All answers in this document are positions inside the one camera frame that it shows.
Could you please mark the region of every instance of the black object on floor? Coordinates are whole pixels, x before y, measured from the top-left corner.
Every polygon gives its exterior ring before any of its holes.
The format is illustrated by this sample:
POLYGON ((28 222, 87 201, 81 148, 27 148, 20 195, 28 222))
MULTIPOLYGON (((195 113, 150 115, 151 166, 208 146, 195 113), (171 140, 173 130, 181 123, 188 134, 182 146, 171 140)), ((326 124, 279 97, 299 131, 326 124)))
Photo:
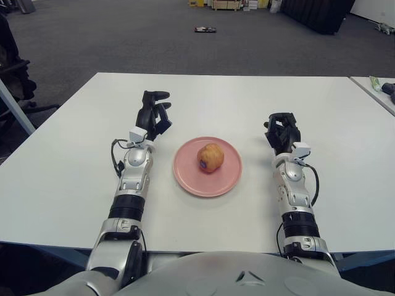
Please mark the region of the black object on floor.
POLYGON ((216 33, 217 29, 213 27, 195 27, 196 33, 216 33))
POLYGON ((391 97, 391 102, 395 104, 395 83, 385 83, 381 89, 391 97))
MULTIPOLYGON (((36 102, 31 99, 35 96, 36 83, 29 79, 27 65, 29 60, 19 57, 19 50, 12 36, 7 19, 0 14, 0 79, 12 94, 16 102, 26 101, 21 105, 25 113, 37 113, 50 109, 58 109, 59 104, 45 107, 36 107, 36 102)), ((15 121, 14 115, 7 105, 0 101, 0 137, 11 128, 15 121)))
POLYGON ((285 14, 321 34, 334 34, 355 0, 283 0, 285 14))

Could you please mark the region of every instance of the office chair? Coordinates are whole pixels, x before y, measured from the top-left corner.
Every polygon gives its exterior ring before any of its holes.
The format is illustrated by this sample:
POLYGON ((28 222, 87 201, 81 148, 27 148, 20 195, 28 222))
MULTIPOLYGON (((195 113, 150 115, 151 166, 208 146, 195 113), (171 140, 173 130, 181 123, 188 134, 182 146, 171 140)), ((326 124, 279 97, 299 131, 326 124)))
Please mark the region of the office chair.
MULTIPOLYGON (((58 109, 59 104, 45 107, 37 107, 37 103, 31 101, 35 96, 33 91, 37 88, 36 83, 29 80, 27 65, 29 60, 19 57, 18 47, 12 36, 7 19, 0 14, 0 79, 18 102, 21 109, 26 113, 37 113, 50 109, 58 109)), ((0 100, 0 137, 12 126, 15 117, 5 103, 0 100)))

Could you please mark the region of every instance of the silver robot arm segment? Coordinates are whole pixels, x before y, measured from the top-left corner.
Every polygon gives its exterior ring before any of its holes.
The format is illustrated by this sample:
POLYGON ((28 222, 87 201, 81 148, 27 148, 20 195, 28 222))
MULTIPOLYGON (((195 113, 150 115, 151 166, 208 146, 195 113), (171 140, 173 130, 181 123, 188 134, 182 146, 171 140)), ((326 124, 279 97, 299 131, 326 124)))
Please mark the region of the silver robot arm segment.
POLYGON ((285 232, 284 253, 295 261, 313 267, 330 264, 331 273, 337 274, 335 263, 326 242, 320 237, 315 222, 310 194, 305 187, 304 160, 310 155, 310 147, 301 142, 301 134, 291 113, 276 113, 265 123, 265 134, 275 159, 272 162, 277 182, 278 206, 285 232))

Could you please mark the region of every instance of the black fabric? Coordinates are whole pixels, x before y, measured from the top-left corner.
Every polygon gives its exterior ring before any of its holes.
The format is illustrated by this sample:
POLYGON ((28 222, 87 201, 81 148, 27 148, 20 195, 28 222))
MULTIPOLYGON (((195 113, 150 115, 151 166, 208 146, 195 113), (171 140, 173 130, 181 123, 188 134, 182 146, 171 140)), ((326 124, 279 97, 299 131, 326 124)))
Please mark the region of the black fabric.
MULTIPOLYGON (((30 100, 35 96, 33 91, 37 88, 37 85, 34 81, 28 79, 26 64, 29 61, 22 60, 19 57, 18 47, 12 36, 8 21, 1 14, 0 32, 0 79, 16 101, 30 100)), ((5 103, 0 101, 0 114, 7 110, 5 103)))
POLYGON ((283 0, 282 10, 322 34, 339 31, 355 0, 283 0))

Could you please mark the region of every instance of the robotic hand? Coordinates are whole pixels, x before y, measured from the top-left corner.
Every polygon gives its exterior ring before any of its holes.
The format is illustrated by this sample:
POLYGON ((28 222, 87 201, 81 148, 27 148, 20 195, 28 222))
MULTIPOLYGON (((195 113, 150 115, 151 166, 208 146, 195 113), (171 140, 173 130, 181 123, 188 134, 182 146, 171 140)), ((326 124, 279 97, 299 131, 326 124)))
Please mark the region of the robotic hand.
POLYGON ((103 222, 86 267, 87 270, 112 276, 118 289, 140 277, 141 217, 153 162, 153 140, 172 125, 166 113, 171 103, 156 104, 156 101, 169 96, 168 92, 163 91, 144 92, 143 108, 138 112, 136 126, 129 132, 129 151, 123 161, 124 170, 114 202, 108 219, 103 222))
POLYGON ((322 265, 317 260, 325 260, 329 262, 333 273, 338 274, 314 218, 312 206, 318 197, 319 183, 315 169, 304 162, 310 155, 310 147, 301 142, 301 133, 292 113, 272 114, 264 126, 268 129, 266 138, 275 150, 272 167, 278 184, 278 206, 285 232, 285 255, 310 265, 322 265), (311 202, 304 185, 304 167, 313 169, 316 176, 317 191, 311 202))

